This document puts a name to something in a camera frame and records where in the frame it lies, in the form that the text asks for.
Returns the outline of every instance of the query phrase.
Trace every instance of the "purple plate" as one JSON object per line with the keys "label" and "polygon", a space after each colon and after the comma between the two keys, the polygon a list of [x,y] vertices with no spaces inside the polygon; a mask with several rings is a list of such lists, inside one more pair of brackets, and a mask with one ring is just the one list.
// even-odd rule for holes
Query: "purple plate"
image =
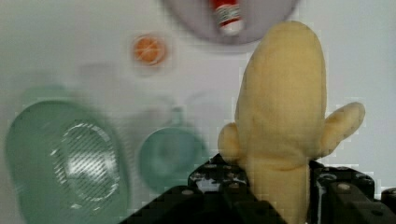
{"label": "purple plate", "polygon": [[276,23],[285,20],[298,0],[239,0],[245,29],[224,36],[216,24],[210,0],[163,0],[177,19],[198,37],[223,45],[243,45],[264,37]]}

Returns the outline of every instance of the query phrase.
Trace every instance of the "screw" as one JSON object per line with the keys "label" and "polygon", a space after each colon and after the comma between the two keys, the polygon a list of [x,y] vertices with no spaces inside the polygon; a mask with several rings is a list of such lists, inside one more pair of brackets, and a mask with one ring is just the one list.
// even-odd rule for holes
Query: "screw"
{"label": "screw", "polygon": [[330,174],[323,174],[319,175],[319,178],[325,179],[325,180],[335,180],[337,178],[336,175],[330,175]]}
{"label": "screw", "polygon": [[204,177],[204,175],[197,172],[197,173],[194,173],[192,175],[192,177],[194,177],[194,178],[202,178],[202,177]]}
{"label": "screw", "polygon": [[238,183],[232,183],[231,185],[228,186],[229,188],[232,189],[239,189],[239,184]]}
{"label": "screw", "polygon": [[228,178],[235,178],[235,174],[234,174],[234,173],[228,173],[228,174],[227,174],[227,177],[228,177]]}
{"label": "screw", "polygon": [[181,191],[181,193],[184,195],[192,195],[194,193],[194,191],[192,191],[190,189],[184,189],[183,191]]}
{"label": "screw", "polygon": [[345,167],[345,166],[341,166],[341,167],[338,167],[337,169],[338,169],[338,170],[348,170],[349,168],[348,168],[348,167]]}
{"label": "screw", "polygon": [[218,166],[216,164],[205,164],[204,167],[211,169],[211,168],[216,168]]}
{"label": "screw", "polygon": [[337,188],[341,189],[341,190],[350,190],[350,186],[346,183],[341,183],[337,185]]}

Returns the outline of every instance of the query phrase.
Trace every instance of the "green cup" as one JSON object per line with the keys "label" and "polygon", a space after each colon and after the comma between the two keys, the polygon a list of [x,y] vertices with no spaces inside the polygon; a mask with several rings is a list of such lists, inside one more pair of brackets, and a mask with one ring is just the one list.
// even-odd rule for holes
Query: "green cup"
{"label": "green cup", "polygon": [[117,224],[128,216],[119,141],[85,107],[28,106],[8,131],[6,157],[26,223]]}
{"label": "green cup", "polygon": [[198,132],[183,120],[176,107],[171,121],[150,134],[138,155],[138,170],[144,182],[155,192],[187,185],[189,174],[208,159],[207,146]]}

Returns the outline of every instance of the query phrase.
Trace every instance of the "cup handle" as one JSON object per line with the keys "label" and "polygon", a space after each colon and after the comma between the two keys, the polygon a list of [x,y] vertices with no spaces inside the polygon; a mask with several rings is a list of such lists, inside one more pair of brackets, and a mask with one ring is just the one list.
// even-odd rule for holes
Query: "cup handle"
{"label": "cup handle", "polygon": [[178,106],[172,109],[171,126],[181,126],[183,124],[183,109]]}

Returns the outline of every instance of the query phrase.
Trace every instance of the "teal mug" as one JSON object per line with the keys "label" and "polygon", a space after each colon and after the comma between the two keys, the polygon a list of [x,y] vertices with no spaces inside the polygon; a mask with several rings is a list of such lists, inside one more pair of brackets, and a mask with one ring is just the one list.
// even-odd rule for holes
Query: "teal mug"
{"label": "teal mug", "polygon": [[187,185],[189,174],[209,158],[204,139],[183,119],[183,110],[175,107],[171,114],[143,141],[138,155],[139,174],[157,193]]}

